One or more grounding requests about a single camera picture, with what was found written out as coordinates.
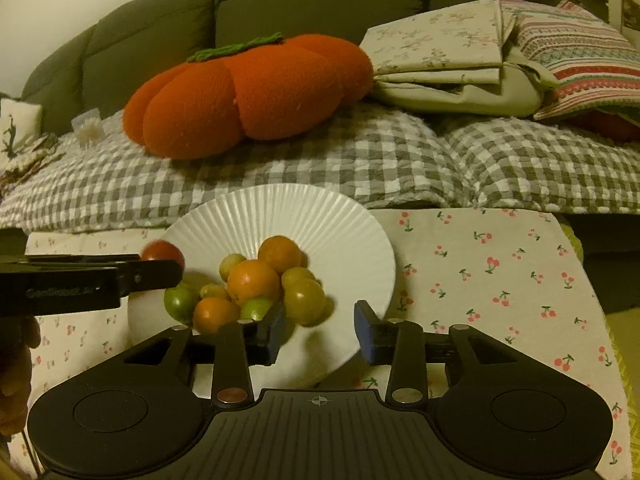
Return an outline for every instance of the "green yarn stem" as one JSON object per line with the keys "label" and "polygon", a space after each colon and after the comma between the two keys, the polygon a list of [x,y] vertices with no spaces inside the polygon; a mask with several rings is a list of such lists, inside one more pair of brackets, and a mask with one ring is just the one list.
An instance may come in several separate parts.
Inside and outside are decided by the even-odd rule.
{"label": "green yarn stem", "polygon": [[282,43],[284,41],[284,36],[280,32],[276,32],[271,34],[270,36],[265,36],[263,38],[255,38],[254,40],[247,41],[246,43],[236,43],[232,45],[220,46],[218,48],[205,48],[204,50],[199,50],[189,59],[187,62],[196,63],[201,61],[208,61],[209,59],[216,59],[217,57],[225,57],[225,56],[233,56],[234,54],[239,54],[240,52],[244,52],[245,50],[249,50],[250,48],[255,48],[257,46],[268,45],[272,43]]}

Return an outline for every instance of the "checkered blanket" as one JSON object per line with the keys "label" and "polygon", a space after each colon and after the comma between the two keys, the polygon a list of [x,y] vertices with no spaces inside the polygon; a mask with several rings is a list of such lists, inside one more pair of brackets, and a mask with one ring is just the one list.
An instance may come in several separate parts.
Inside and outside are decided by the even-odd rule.
{"label": "checkered blanket", "polygon": [[80,150],[63,139],[58,162],[0,204],[0,228],[86,232],[166,226],[241,187],[299,182],[369,208],[509,207],[547,212],[640,213],[640,152],[570,128],[513,118],[423,120],[360,103],[308,134],[246,142],[187,162],[147,155],[103,121],[106,140]]}

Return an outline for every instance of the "green sofa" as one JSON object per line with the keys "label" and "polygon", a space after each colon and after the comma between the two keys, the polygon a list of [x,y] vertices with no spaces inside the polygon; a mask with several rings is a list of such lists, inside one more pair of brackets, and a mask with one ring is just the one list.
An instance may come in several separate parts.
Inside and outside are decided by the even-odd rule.
{"label": "green sofa", "polygon": [[[102,117],[110,116],[146,80],[202,48],[275,31],[285,36],[320,32],[359,43],[373,25],[467,1],[472,0],[134,0],[44,60],[22,98],[43,105],[44,131],[64,134],[76,115],[95,107]],[[530,1],[555,5],[560,0]],[[585,266],[604,308],[628,308],[640,296],[638,286],[631,285],[640,271],[640,218],[598,217],[569,220],[579,231]],[[603,232],[612,234],[605,244]],[[15,232],[0,233],[0,253],[15,240]]]}

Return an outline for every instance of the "white plate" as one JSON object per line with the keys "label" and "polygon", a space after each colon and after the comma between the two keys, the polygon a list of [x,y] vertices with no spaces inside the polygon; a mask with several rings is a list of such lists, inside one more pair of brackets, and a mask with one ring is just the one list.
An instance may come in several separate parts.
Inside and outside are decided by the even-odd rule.
{"label": "white plate", "polygon": [[[367,300],[383,317],[396,280],[393,249],[376,219],[351,198],[316,186],[268,184],[220,196],[180,218],[162,238],[184,253],[187,280],[222,283],[222,258],[255,258],[274,235],[291,238],[305,252],[335,308],[318,326],[295,327],[276,364],[251,367],[256,395],[262,388],[311,386],[347,362],[358,351],[354,303]],[[159,290],[129,298],[128,313],[134,344],[176,324]],[[210,395],[207,370],[196,374],[194,392]]]}

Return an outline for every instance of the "orange fruit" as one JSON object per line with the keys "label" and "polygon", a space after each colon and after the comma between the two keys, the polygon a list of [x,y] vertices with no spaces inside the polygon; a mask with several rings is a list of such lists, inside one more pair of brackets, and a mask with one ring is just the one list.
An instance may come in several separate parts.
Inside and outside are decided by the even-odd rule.
{"label": "orange fruit", "polygon": [[238,319],[238,306],[222,298],[200,300],[193,311],[193,327],[201,334],[215,334],[221,326]]}
{"label": "orange fruit", "polygon": [[262,242],[258,259],[269,264],[278,274],[283,274],[291,267],[301,266],[302,251],[286,236],[272,236]]}
{"label": "orange fruit", "polygon": [[226,291],[239,306],[260,296],[277,301],[280,297],[280,277],[261,260],[245,260],[229,272]]}

